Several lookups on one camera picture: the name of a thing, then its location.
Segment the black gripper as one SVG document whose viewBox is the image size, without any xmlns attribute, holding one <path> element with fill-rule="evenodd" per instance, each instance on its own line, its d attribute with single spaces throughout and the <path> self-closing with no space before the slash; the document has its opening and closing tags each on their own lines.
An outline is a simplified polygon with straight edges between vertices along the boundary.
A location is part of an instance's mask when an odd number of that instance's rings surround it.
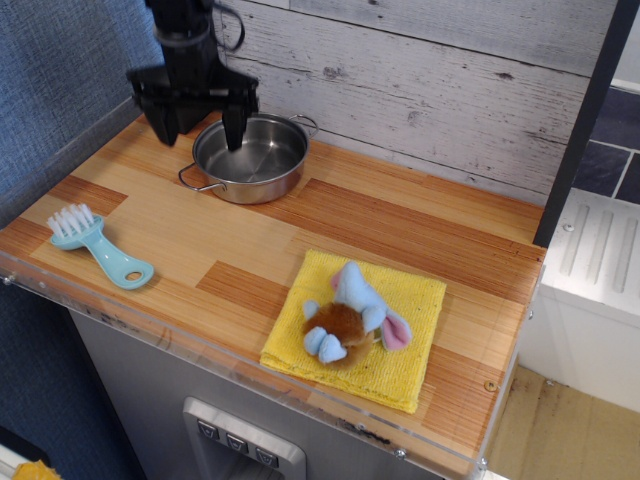
<svg viewBox="0 0 640 480">
<path fill-rule="evenodd" d="M 177 108 L 207 106 L 223 111 L 229 151 L 242 146 L 247 117 L 259 110 L 258 80 L 231 70 L 218 57 L 214 38 L 173 40 L 161 45 L 164 63 L 126 73 L 137 103 L 149 101 L 144 115 L 159 141 L 174 146 L 180 133 Z"/>
</svg>

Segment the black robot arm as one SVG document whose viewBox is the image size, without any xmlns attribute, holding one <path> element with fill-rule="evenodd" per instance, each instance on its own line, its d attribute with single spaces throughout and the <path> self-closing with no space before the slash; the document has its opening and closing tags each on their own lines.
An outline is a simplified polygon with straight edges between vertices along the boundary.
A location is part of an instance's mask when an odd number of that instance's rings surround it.
<svg viewBox="0 0 640 480">
<path fill-rule="evenodd" d="M 214 1 L 148 1 L 146 6 L 164 63 L 132 69 L 126 77 L 157 138 L 172 146 L 180 134 L 218 111 L 228 149 L 239 149 L 248 119 L 259 111 L 259 82 L 221 62 L 214 12 L 240 15 Z"/>
</svg>

